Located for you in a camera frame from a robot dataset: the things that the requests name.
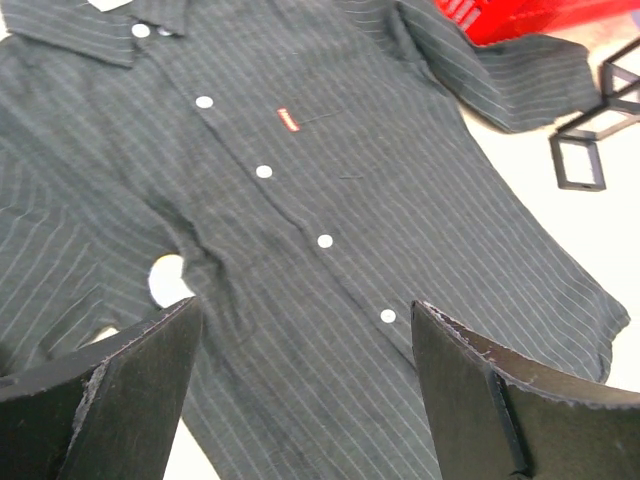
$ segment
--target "dark gray shirt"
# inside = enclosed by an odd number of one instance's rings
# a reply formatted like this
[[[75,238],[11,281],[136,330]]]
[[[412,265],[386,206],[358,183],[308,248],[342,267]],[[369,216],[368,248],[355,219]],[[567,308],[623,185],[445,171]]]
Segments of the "dark gray shirt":
[[[506,131],[588,108],[583,47],[477,49],[431,0],[2,10],[0,373],[139,321],[179,253],[207,314],[184,415],[225,480],[438,479],[414,299],[606,378],[625,310],[455,97]]]

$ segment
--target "button-up shirt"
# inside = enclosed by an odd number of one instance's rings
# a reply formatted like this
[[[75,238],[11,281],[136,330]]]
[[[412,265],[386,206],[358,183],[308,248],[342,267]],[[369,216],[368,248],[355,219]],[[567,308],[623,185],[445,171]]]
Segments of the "button-up shirt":
[[[0,373],[139,321],[177,253],[207,317],[184,416],[224,480],[440,478],[414,299],[606,378],[624,308],[457,103],[506,131],[589,108],[583,47],[476,48],[431,0],[2,10]]]

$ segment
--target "shirt collar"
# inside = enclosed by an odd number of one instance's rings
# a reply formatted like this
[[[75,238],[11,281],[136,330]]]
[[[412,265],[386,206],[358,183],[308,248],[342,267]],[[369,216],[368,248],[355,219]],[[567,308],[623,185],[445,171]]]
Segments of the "shirt collar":
[[[188,1],[134,0],[131,11],[142,22],[184,35]],[[10,33],[115,65],[133,65],[134,20],[128,16],[102,13],[83,0],[0,0],[0,3]]]

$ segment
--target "button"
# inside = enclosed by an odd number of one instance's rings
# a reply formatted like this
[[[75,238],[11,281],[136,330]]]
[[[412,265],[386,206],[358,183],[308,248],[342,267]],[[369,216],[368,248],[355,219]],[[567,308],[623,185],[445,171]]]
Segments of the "button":
[[[145,38],[149,36],[151,29],[144,23],[136,23],[131,27],[131,33],[133,33],[133,36],[136,38]]]
[[[213,98],[198,97],[196,98],[196,105],[198,106],[198,108],[211,108],[213,107]]]
[[[171,35],[173,35],[173,33],[171,33],[169,30],[167,30],[164,27],[156,28],[156,32],[158,32],[158,35],[160,35],[162,37],[170,37]]]
[[[382,313],[380,313],[380,319],[384,323],[393,323],[396,321],[396,312],[389,309],[383,310]]]
[[[320,245],[320,248],[329,248],[333,245],[333,238],[331,235],[320,235],[318,237],[318,245]]]
[[[258,175],[258,177],[260,178],[269,178],[271,175],[273,175],[273,170],[269,165],[260,165],[258,168],[256,168],[256,175]]]
[[[155,261],[149,272],[151,298],[161,308],[193,297],[193,292],[182,280],[184,260],[180,255],[164,255]]]

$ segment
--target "black bracket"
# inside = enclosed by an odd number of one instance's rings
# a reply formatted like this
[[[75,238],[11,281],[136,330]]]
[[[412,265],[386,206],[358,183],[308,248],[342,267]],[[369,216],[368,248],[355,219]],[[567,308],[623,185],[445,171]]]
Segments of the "black bracket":
[[[600,69],[602,104],[561,126],[549,138],[559,188],[591,192],[599,192],[607,188],[598,142],[630,125],[640,122],[640,75],[622,68],[616,62],[639,47],[640,38],[637,38],[602,64]],[[628,84],[616,90],[616,78],[620,78]],[[625,118],[601,131],[595,131],[587,127],[590,121],[607,112],[617,112]],[[562,154],[563,144],[581,146],[586,150],[591,164],[593,182],[574,182],[569,180]]]

